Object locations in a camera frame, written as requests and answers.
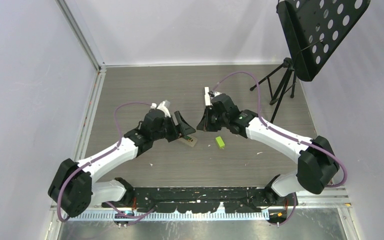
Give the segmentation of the slim white remote control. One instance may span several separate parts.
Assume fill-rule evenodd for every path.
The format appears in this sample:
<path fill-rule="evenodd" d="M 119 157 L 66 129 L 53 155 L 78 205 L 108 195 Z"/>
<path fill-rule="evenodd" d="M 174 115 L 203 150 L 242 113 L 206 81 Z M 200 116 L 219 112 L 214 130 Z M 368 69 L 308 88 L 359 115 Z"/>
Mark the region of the slim white remote control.
<path fill-rule="evenodd" d="M 204 103 L 205 103 L 205 106 L 208 107 L 208 106 L 211 106 L 211 97 L 209 95 L 209 87 L 204 87 Z"/>

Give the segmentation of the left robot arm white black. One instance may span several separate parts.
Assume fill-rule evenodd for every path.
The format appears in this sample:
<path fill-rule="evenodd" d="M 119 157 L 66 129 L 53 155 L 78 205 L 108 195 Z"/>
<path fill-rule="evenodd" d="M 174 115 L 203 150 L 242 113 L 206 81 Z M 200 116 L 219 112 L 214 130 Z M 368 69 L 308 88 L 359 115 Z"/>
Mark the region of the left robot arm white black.
<path fill-rule="evenodd" d="M 171 116 L 165 110 L 151 109 L 136 128 L 113 145 L 77 162 L 70 158 L 62 161 L 47 194 L 56 202 L 58 210 L 70 218 L 77 217 L 89 206 L 104 202 L 128 207 L 134 197 L 127 183 L 116 179 L 99 182 L 99 179 L 150 150 L 155 141 L 165 139 L 172 142 L 195 132 L 179 111 Z"/>

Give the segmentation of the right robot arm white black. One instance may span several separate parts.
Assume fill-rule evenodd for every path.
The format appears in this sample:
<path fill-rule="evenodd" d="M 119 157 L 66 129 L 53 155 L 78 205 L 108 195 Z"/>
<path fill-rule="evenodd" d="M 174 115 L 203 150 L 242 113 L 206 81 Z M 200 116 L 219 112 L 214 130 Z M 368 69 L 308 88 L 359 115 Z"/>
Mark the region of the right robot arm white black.
<path fill-rule="evenodd" d="M 263 143 L 296 163 L 295 171 L 279 174 L 265 186 L 265 198 L 271 205 L 279 205 L 287 195 L 304 190 L 319 195 L 339 171 L 340 165 L 333 159 L 326 138 L 311 139 L 260 120 L 251 110 L 239 110 L 225 93 L 205 90 L 204 102 L 197 130 L 218 132 L 226 128 L 234 135 Z"/>

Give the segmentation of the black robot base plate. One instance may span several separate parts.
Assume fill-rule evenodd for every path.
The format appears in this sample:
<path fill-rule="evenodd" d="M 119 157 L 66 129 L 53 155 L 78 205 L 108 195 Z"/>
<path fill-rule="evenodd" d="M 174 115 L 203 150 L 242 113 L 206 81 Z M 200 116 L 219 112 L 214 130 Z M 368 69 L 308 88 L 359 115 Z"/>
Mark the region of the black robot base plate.
<path fill-rule="evenodd" d="M 214 213 L 223 208 L 225 213 L 257 213 L 269 207 L 282 210 L 294 205 L 294 197 L 275 197 L 262 187 L 131 187 L 116 208 L 129 208 L 140 213 L 193 214 Z"/>

